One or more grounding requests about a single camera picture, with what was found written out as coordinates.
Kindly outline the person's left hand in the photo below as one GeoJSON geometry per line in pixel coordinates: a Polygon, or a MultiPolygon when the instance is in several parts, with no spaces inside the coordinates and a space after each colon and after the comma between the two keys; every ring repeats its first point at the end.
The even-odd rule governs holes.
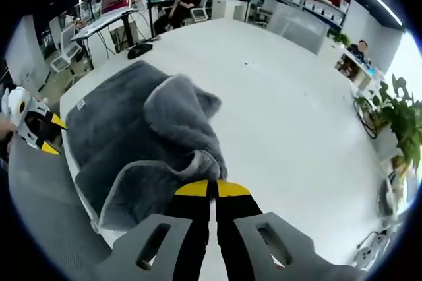
{"type": "Polygon", "coordinates": [[[1,120],[0,122],[0,139],[1,142],[9,143],[13,133],[15,132],[16,126],[9,120],[1,120]]]}

